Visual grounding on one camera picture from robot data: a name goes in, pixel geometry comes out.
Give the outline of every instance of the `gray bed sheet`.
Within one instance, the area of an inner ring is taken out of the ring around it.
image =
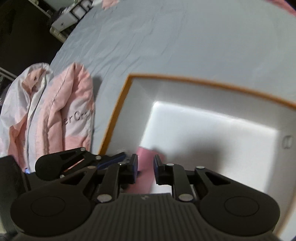
[[[122,0],[94,7],[51,67],[57,74],[74,61],[94,80],[96,153],[131,72],[206,78],[296,101],[296,19],[262,0]]]

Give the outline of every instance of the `pink and white garment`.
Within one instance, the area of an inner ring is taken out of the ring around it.
[[[90,150],[94,97],[90,74],[73,63],[58,76],[34,64],[11,84],[0,114],[0,157],[13,155],[35,171],[46,154],[84,146]]]

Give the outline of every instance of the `metal pin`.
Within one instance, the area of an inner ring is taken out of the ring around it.
[[[178,198],[183,202],[190,202],[191,200],[193,200],[193,196],[188,193],[180,194]]]
[[[97,200],[101,203],[109,202],[112,200],[112,196],[109,194],[101,194],[97,197]]]

